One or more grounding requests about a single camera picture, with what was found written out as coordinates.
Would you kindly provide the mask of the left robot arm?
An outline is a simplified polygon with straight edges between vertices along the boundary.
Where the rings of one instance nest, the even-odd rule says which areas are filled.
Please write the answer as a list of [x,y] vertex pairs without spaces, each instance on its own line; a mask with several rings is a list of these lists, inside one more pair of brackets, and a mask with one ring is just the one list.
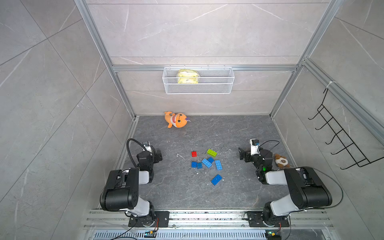
[[[130,142],[137,143],[143,149],[137,154],[137,163],[130,152]],[[142,225],[151,226],[157,221],[154,205],[139,196],[139,186],[153,181],[154,164],[163,160],[162,154],[149,142],[140,143],[132,138],[127,140],[127,152],[134,166],[110,171],[100,195],[100,205],[104,211],[125,212]]]

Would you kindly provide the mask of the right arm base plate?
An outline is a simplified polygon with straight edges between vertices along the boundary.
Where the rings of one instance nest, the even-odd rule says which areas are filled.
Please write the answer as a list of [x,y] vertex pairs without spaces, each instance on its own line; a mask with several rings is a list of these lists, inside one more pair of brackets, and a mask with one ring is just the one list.
[[290,222],[287,216],[274,216],[273,214],[264,214],[262,211],[247,211],[244,219],[249,223],[250,227],[289,227]]

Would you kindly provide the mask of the green lego brick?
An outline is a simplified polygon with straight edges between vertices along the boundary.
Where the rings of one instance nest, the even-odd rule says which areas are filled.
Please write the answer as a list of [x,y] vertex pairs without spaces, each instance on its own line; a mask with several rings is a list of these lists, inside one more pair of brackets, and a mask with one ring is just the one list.
[[216,157],[218,153],[215,152],[215,151],[213,151],[213,150],[211,150],[211,149],[208,149],[208,150],[207,150],[207,154],[210,155],[210,156],[212,156],[212,157]]

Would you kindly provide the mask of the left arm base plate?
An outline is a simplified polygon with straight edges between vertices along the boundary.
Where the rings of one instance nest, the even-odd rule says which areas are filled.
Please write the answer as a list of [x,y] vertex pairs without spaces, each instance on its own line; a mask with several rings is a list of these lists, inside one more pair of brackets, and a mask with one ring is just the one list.
[[155,211],[150,212],[147,216],[135,217],[130,215],[129,227],[138,228],[166,228],[169,225],[170,212],[169,211]]

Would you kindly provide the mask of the light blue long lego brick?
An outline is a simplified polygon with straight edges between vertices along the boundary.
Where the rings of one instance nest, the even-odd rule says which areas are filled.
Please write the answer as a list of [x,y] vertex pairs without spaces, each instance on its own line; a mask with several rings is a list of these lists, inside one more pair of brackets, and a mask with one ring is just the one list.
[[212,166],[212,163],[210,161],[208,161],[207,159],[203,159],[202,160],[202,163],[207,167],[207,168],[210,168]]

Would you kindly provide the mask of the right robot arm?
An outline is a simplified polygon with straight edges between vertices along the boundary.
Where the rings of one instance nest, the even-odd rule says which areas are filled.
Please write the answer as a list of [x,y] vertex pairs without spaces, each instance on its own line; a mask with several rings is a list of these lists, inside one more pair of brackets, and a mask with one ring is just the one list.
[[287,196],[265,204],[262,221],[268,227],[283,223],[291,213],[331,209],[344,200],[344,190],[335,179],[331,178],[341,190],[341,199],[333,206],[331,192],[317,173],[326,177],[329,175],[312,167],[292,168],[285,156],[264,149],[258,139],[250,140],[249,151],[242,148],[238,148],[238,151],[240,160],[255,166],[260,183],[287,186],[289,189]]

